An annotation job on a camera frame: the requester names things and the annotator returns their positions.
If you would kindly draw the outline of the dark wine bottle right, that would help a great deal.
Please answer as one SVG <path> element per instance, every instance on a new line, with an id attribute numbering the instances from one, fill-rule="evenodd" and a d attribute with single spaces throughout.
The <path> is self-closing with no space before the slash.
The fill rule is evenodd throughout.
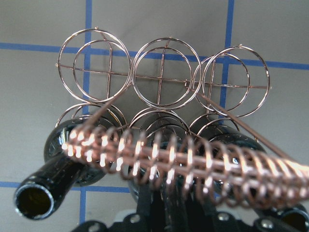
<path id="1" fill-rule="evenodd" d="M 230 207 L 253 208 L 302 232 L 309 230 L 309 214 L 299 202 L 309 198 L 309 168 L 290 159 L 268 155 L 254 139 L 225 125 L 194 130 L 212 145 L 212 160 L 224 164 L 222 178 L 214 178 L 218 200 Z"/>

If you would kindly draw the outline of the dark wine bottle left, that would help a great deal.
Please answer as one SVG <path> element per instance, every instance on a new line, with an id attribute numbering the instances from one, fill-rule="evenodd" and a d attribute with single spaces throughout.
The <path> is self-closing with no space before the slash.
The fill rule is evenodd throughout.
<path id="1" fill-rule="evenodd" d="M 63 203 L 69 190 L 92 185 L 106 173 L 68 158 L 62 145 L 71 131 L 84 123 L 88 115 L 59 123 L 44 146 L 45 164 L 30 174 L 14 193 L 15 211 L 28 219 L 42 220 L 51 216 Z"/>

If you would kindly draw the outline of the dark wine bottle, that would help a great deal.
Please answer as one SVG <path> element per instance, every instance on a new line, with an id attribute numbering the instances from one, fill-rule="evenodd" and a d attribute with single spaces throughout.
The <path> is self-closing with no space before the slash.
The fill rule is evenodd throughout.
<path id="1" fill-rule="evenodd" d="M 268 155 L 254 139 L 225 125 L 194 130 L 212 145 L 212 160 L 224 164 L 222 178 L 214 178 L 218 200 L 230 207 L 253 208 L 302 232 L 309 230 L 309 214 L 299 202 L 309 198 L 309 168 L 290 159 Z"/>
<path id="2" fill-rule="evenodd" d="M 88 115 L 59 123 L 44 146 L 45 164 L 30 174 L 14 193 L 15 211 L 28 219 L 42 220 L 51 216 L 63 203 L 69 190 L 92 185 L 106 173 L 68 158 L 62 145 L 71 131 L 84 123 Z"/>

